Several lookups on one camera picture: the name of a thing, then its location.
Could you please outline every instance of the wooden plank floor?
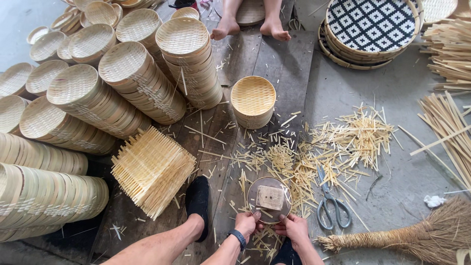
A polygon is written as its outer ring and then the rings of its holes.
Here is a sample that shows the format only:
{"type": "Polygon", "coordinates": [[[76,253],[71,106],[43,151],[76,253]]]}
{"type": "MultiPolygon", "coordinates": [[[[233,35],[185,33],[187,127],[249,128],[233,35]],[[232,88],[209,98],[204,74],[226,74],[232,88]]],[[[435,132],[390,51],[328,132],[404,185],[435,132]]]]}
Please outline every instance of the wooden plank floor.
{"type": "MultiPolygon", "coordinates": [[[[290,15],[287,13],[291,13],[293,3],[293,0],[284,0],[282,4],[282,6],[286,6],[284,8],[285,17],[280,14],[284,25],[289,19],[290,15]]],[[[172,10],[169,11],[165,5],[161,5],[157,12],[160,16],[165,16],[162,18],[165,21],[170,18],[172,10]]],[[[214,10],[207,9],[202,12],[200,8],[200,13],[203,14],[202,21],[206,24],[208,30],[217,26],[219,18],[214,10]]],[[[302,112],[304,109],[315,33],[290,32],[290,34],[292,36],[291,41],[279,42],[272,37],[262,36],[260,34],[260,25],[257,25],[243,29],[236,36],[229,36],[224,40],[211,42],[216,64],[220,65],[226,62],[225,66],[218,71],[218,77],[222,84],[232,85],[242,77],[259,75],[267,78],[276,89],[279,97],[277,97],[278,101],[275,104],[273,123],[269,123],[257,132],[250,130],[253,136],[258,133],[278,131],[280,125],[292,116],[291,113],[302,112]]],[[[224,96],[221,102],[229,101],[230,87],[223,86],[223,92],[224,96]]],[[[236,213],[228,202],[233,200],[238,207],[243,205],[240,187],[236,181],[240,175],[240,169],[237,167],[232,169],[229,159],[220,160],[218,157],[204,154],[199,150],[225,156],[234,155],[237,150],[242,152],[242,148],[237,143],[241,142],[247,145],[250,142],[248,137],[244,139],[245,129],[239,126],[225,129],[229,121],[236,124],[230,104],[219,104],[215,108],[204,111],[194,112],[195,110],[194,108],[189,109],[181,121],[161,128],[166,128],[163,131],[164,134],[173,135],[175,133],[176,141],[197,157],[199,170],[192,177],[201,174],[209,176],[209,170],[213,171],[214,169],[213,176],[209,180],[211,185],[209,203],[211,229],[205,242],[193,243],[184,251],[183,254],[191,254],[190,257],[182,254],[174,264],[200,264],[214,253],[218,248],[218,244],[225,239],[226,232],[234,227],[234,221],[229,217],[234,218],[236,213]],[[204,133],[211,136],[217,135],[217,138],[227,143],[227,145],[223,146],[220,142],[205,137],[203,148],[200,135],[190,133],[190,130],[185,128],[184,125],[196,130],[202,129],[204,133]],[[214,242],[213,227],[216,228],[217,243],[214,242]]],[[[298,132],[300,130],[301,116],[302,114],[298,114],[298,117],[290,122],[292,131],[298,132]]],[[[291,136],[291,138],[294,141],[297,140],[297,136],[291,136]]],[[[260,172],[257,176],[255,172],[246,171],[246,173],[247,178],[252,181],[264,174],[264,172],[260,172]]],[[[177,193],[180,208],[172,201],[155,221],[147,218],[144,212],[136,207],[129,197],[117,189],[106,209],[107,212],[98,232],[89,262],[99,264],[139,239],[168,231],[185,222],[187,218],[184,210],[185,197],[180,195],[185,192],[186,188],[187,183],[177,193]],[[137,218],[144,219],[146,222],[138,221],[137,218]],[[127,227],[124,236],[121,236],[122,240],[116,237],[114,231],[109,230],[113,224],[118,227],[127,227]]],[[[241,258],[243,259],[249,255],[250,253],[246,251],[241,258]]],[[[252,255],[252,258],[245,264],[268,264],[264,257],[258,257],[258,252],[255,256],[252,255]]]]}

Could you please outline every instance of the bare foot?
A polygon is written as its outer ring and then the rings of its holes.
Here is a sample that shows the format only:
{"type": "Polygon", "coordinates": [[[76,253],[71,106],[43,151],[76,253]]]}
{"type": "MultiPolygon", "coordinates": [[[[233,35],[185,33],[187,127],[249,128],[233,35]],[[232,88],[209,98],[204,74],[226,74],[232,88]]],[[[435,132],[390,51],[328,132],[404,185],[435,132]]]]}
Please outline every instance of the bare foot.
{"type": "Polygon", "coordinates": [[[239,31],[239,25],[234,17],[222,17],[218,28],[212,30],[210,37],[212,40],[219,41],[224,39],[227,35],[235,35],[239,33],[239,31]]]}
{"type": "Polygon", "coordinates": [[[263,35],[271,35],[273,38],[279,41],[289,41],[291,39],[291,36],[288,34],[288,32],[283,30],[280,18],[278,17],[266,18],[265,22],[260,28],[260,32],[263,35]]]}

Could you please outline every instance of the scissors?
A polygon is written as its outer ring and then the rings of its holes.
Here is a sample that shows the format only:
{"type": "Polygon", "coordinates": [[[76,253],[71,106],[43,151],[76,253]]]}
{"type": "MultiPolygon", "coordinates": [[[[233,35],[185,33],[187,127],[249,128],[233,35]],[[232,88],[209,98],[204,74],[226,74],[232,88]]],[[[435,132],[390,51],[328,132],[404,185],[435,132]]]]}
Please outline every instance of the scissors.
{"type": "MultiPolygon", "coordinates": [[[[319,172],[319,179],[320,179],[320,182],[322,183],[324,181],[324,178],[325,178],[325,172],[324,172],[324,169],[322,168],[322,166],[319,168],[319,166],[317,166],[317,172],[319,172]]],[[[347,228],[350,226],[350,224],[352,223],[352,216],[350,214],[350,210],[345,206],[345,204],[343,204],[341,201],[339,201],[339,199],[335,199],[332,194],[330,194],[330,190],[329,190],[329,186],[327,185],[327,183],[324,183],[322,184],[322,191],[324,191],[324,198],[323,200],[319,203],[319,207],[317,208],[317,221],[319,222],[319,225],[325,229],[325,230],[332,230],[333,229],[333,221],[332,221],[332,217],[330,216],[330,213],[329,211],[327,210],[327,201],[328,200],[331,200],[333,202],[333,205],[335,206],[335,217],[337,218],[337,223],[339,223],[339,226],[341,228],[347,228]],[[329,223],[330,223],[330,226],[327,227],[326,224],[323,224],[321,222],[321,208],[322,206],[324,206],[324,212],[325,214],[327,215],[327,219],[329,219],[329,223]],[[339,210],[339,207],[342,207],[343,210],[345,210],[345,212],[347,213],[347,223],[345,225],[343,225],[341,222],[340,222],[340,210],[339,210]]]]}

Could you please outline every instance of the silver scissors handle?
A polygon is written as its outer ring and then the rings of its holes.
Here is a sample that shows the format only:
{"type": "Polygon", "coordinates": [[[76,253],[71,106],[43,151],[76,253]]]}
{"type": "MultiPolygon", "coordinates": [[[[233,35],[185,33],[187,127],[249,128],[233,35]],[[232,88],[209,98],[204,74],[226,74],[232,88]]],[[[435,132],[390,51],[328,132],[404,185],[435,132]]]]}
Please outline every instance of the silver scissors handle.
{"type": "Polygon", "coordinates": [[[326,197],[323,198],[323,200],[319,203],[319,207],[317,208],[317,221],[319,222],[319,225],[325,230],[332,230],[333,229],[332,217],[330,216],[330,213],[327,210],[327,201],[328,200],[331,200],[333,202],[333,205],[335,207],[335,217],[337,218],[337,223],[339,224],[339,226],[341,228],[349,227],[351,222],[352,222],[352,216],[350,214],[349,209],[345,206],[345,204],[343,204],[341,201],[339,201],[339,199],[326,198],[326,197]],[[321,221],[320,214],[321,214],[322,206],[324,206],[325,215],[327,215],[327,219],[329,220],[329,223],[330,223],[330,226],[328,226],[328,227],[327,227],[327,223],[324,224],[321,221]],[[340,220],[340,209],[339,209],[340,207],[347,213],[347,223],[345,225],[343,225],[341,223],[341,220],[340,220]]]}

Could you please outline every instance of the concrete floor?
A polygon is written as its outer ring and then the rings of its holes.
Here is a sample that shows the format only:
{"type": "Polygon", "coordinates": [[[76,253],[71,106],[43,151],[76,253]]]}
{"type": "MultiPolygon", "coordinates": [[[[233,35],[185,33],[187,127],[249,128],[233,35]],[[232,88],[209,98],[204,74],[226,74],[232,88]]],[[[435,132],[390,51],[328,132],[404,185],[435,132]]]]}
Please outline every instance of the concrete floor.
{"type": "MultiPolygon", "coordinates": [[[[296,3],[299,19],[307,30],[317,31],[321,20],[325,17],[326,5],[316,13],[309,13],[325,3],[326,0],[298,0],[296,3]]],[[[25,39],[28,33],[40,25],[50,25],[59,16],[66,4],[60,0],[36,1],[2,1],[0,2],[0,28],[2,49],[0,50],[0,72],[19,62],[30,62],[29,48],[25,39]]],[[[314,51],[310,82],[306,96],[305,121],[309,124],[321,122],[325,115],[333,121],[340,115],[353,112],[352,105],[373,104],[384,107],[388,123],[401,125],[423,143],[437,140],[431,129],[416,115],[420,113],[417,100],[430,95],[432,83],[440,83],[443,79],[432,74],[426,67],[428,60],[425,54],[419,53],[419,46],[412,46],[389,65],[370,71],[358,71],[343,68],[319,51],[314,51]]],[[[469,105],[468,95],[455,97],[458,106],[469,105]]],[[[441,195],[446,191],[461,190],[448,177],[447,173],[425,153],[411,157],[409,153],[418,149],[408,136],[401,131],[396,133],[405,150],[397,143],[391,144],[391,155],[385,160],[389,165],[391,176],[384,159],[380,162],[381,178],[365,201],[372,178],[363,177],[358,183],[357,202],[352,206],[371,231],[391,230],[414,224],[422,216],[429,213],[423,198],[425,195],[441,195]]],[[[441,146],[432,150],[454,168],[441,146]]],[[[314,234],[324,234],[316,225],[314,215],[309,222],[317,227],[314,234]]],[[[360,221],[353,216],[353,224],[344,233],[366,232],[360,221]]],[[[36,258],[28,261],[6,260],[4,253],[11,252],[14,243],[0,244],[0,264],[52,264],[43,253],[34,254],[36,258]]],[[[321,253],[322,257],[331,256],[329,252],[321,253]]],[[[420,264],[411,257],[406,257],[387,250],[355,250],[345,255],[327,259],[326,264],[420,264]]]]}

